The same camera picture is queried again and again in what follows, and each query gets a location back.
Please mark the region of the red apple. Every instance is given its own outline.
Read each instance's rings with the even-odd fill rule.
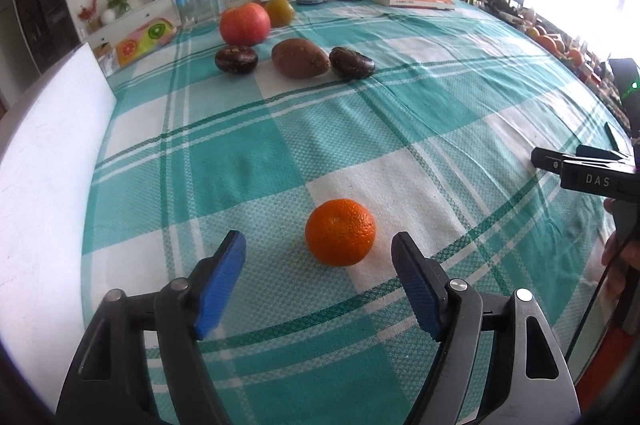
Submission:
[[[220,17],[220,35],[230,46],[260,44],[267,38],[270,30],[269,14],[254,2],[229,8]]]

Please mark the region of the checkered tablecloth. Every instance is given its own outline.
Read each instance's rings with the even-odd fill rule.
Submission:
[[[456,6],[298,6],[292,26],[255,48],[251,75],[215,67],[223,43],[206,26],[110,77],[118,102],[88,203],[85,318],[107,290],[158,290],[241,230],[244,270],[202,343],[233,421],[401,424],[437,348],[391,264],[391,238],[407,230],[450,277],[492,293],[529,288],[566,347],[612,223],[602,199],[533,169],[530,151],[609,147],[603,124],[616,122],[545,50]],[[270,54],[290,37],[356,49],[376,73],[284,78]],[[324,267],[305,222],[342,197],[372,212],[376,241],[360,264]],[[176,423],[147,338],[161,416]],[[461,418],[478,405],[490,340]]]

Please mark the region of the dark cabinet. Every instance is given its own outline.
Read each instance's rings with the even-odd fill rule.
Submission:
[[[66,0],[14,0],[22,32],[41,73],[80,44]]]

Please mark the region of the black cable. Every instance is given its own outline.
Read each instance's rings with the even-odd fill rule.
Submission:
[[[589,304],[587,304],[587,309],[584,311],[582,318],[580,319],[580,323],[578,324],[578,327],[575,329],[574,336],[572,337],[571,342],[569,343],[569,347],[566,351],[566,354],[564,355],[564,361],[566,363],[569,363],[569,358],[571,357],[571,353],[574,352],[575,344],[577,344],[578,342],[578,338],[580,336],[580,333],[582,332],[582,328],[584,328],[584,325],[587,322],[587,318],[589,317],[591,308],[593,308],[593,304],[596,302],[596,298],[598,297],[600,288],[602,288],[602,285],[604,284],[604,280],[607,278],[607,274],[609,273],[609,270],[613,266],[613,263],[616,262],[616,260],[620,257],[620,254],[625,249],[626,245],[629,244],[629,241],[631,241],[632,235],[633,235],[633,232],[629,233],[628,237],[625,239],[625,242],[622,243],[622,246],[620,246],[616,250],[615,254],[609,261],[609,264],[607,264],[607,266],[605,267],[602,277],[600,277],[600,280],[598,281],[598,285],[596,286],[596,290],[593,292],[593,295],[591,296],[591,300],[589,300]]]

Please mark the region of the silver rivet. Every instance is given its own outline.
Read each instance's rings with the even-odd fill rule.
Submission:
[[[185,277],[178,277],[171,281],[171,289],[175,291],[182,291],[189,285],[189,280]]]
[[[455,291],[465,291],[469,287],[466,281],[463,281],[462,279],[451,279],[449,281],[449,286]]]
[[[523,302],[529,302],[533,299],[533,294],[526,288],[516,290],[516,297]]]
[[[118,300],[119,298],[121,298],[123,295],[124,293],[122,292],[122,290],[114,288],[112,290],[109,290],[105,294],[104,299],[108,302],[113,302],[114,300]]]

